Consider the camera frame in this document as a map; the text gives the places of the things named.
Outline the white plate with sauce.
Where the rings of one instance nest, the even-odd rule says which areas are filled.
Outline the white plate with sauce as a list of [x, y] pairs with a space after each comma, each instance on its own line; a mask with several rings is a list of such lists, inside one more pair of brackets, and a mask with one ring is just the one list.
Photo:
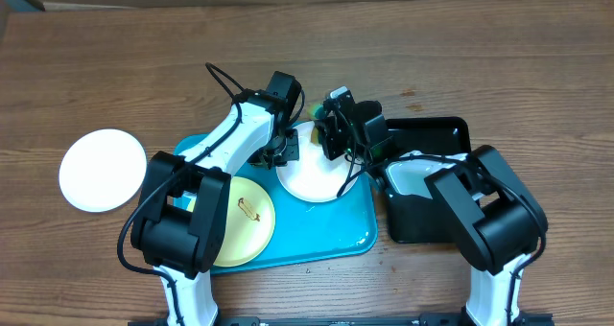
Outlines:
[[350, 163], [340, 156], [329, 160], [316, 137], [313, 122], [295, 127], [298, 134], [299, 159], [276, 168], [282, 186], [294, 197], [308, 202], [327, 202], [337, 198], [344, 184]]

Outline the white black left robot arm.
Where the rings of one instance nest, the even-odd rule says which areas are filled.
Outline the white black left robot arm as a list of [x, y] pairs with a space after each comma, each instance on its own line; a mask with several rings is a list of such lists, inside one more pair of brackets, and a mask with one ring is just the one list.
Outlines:
[[198, 144], [153, 156], [118, 237], [125, 268], [162, 280], [166, 325], [212, 325], [218, 317], [210, 269], [224, 241], [232, 177], [246, 163], [271, 169], [299, 158], [293, 124], [304, 92], [294, 76], [276, 71], [265, 89], [241, 87], [230, 100], [227, 117]]

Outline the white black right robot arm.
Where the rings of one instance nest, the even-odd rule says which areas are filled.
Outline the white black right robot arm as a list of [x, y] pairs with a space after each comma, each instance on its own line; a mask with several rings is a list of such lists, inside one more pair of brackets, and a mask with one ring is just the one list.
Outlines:
[[546, 247], [543, 208], [492, 146], [472, 149], [460, 117], [387, 119], [377, 101], [346, 87], [312, 111], [327, 159], [350, 163], [341, 186], [368, 175], [387, 200], [400, 244], [453, 244], [471, 267], [457, 313], [424, 313], [412, 325], [551, 325], [551, 314], [518, 307], [522, 275]]

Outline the yellow green scrub sponge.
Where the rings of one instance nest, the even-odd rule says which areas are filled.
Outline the yellow green scrub sponge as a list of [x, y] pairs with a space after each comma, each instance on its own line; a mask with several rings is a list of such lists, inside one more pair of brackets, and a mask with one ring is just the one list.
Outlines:
[[310, 136], [310, 141], [318, 145], [319, 144], [319, 130], [317, 122], [323, 120], [327, 116], [327, 110], [323, 104], [313, 104], [308, 111], [310, 119], [314, 122], [313, 129]]

